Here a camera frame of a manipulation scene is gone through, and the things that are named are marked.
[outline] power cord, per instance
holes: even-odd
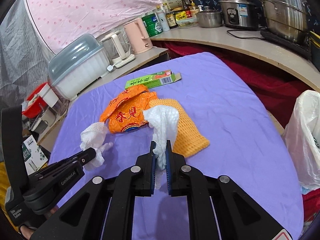
[[[235,38],[238,38],[238,39],[244,39],[244,40],[253,40],[253,39],[256,39],[256,40],[265,40],[265,38],[260,38],[260,37],[239,37],[239,36],[236,36],[234,34],[232,34],[231,32],[243,32],[243,31],[262,31],[262,30],[265,30],[266,28],[265,27],[259,27],[259,28],[256,28],[256,29],[252,29],[252,30],[227,30],[227,33],[229,35],[231,35],[232,37],[235,37]]]

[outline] wooden countertop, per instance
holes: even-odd
[[[97,79],[95,82],[93,82],[91,85],[89,85],[87,88],[85,88],[79,96],[81,96],[82,94],[85,94],[97,87],[100,87],[106,83],[109,83],[119,77],[125,76],[129,73],[131,73],[132,71],[136,70],[137,68],[143,66],[144,64],[150,62],[151,60],[167,53],[168,50],[167,49],[163,49],[163,48],[158,48],[158,47],[153,47],[152,49],[140,53],[140,54],[136,54],[136,58],[129,62],[128,64],[124,65],[121,68],[116,68],[114,71],[108,73],[107,75],[105,75],[103,78],[99,78]],[[73,101],[70,102],[68,109],[72,106],[72,104],[79,98],[79,96],[77,98],[75,98]],[[38,138],[37,143],[40,144],[45,137],[58,125],[58,123],[63,120],[68,113],[68,109],[67,111],[62,115],[62,116],[56,116],[56,120],[53,123],[52,126],[47,127],[40,135]]]
[[[153,41],[184,41],[211,45],[237,51],[265,62],[299,78],[315,91],[320,92],[320,72],[309,61],[299,55],[275,44],[263,40],[244,40],[232,37],[227,33],[230,28],[175,28],[151,37]],[[261,37],[260,32],[234,32],[239,37]]]

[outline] purple cloth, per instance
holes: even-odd
[[[297,174],[268,113],[251,89],[220,59],[204,52],[176,58],[114,80],[82,95],[71,107],[55,143],[50,163],[80,149],[80,133],[124,90],[127,80],[171,69],[182,80],[153,88],[159,98],[180,102],[210,146],[188,158],[188,164],[217,178],[230,176],[297,240],[303,205]],[[62,205],[94,176],[116,176],[149,151],[152,129],[109,134],[114,147],[105,163],[85,176],[60,201]],[[185,197],[167,194],[165,174],[152,197],[136,198],[132,239],[189,239]]]

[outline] rice cooker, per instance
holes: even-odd
[[[220,0],[225,26],[241,29],[258,28],[258,12],[253,0]]]

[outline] white plastic bag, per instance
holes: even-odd
[[[320,188],[320,94],[307,90],[296,100],[283,140],[302,187]]]

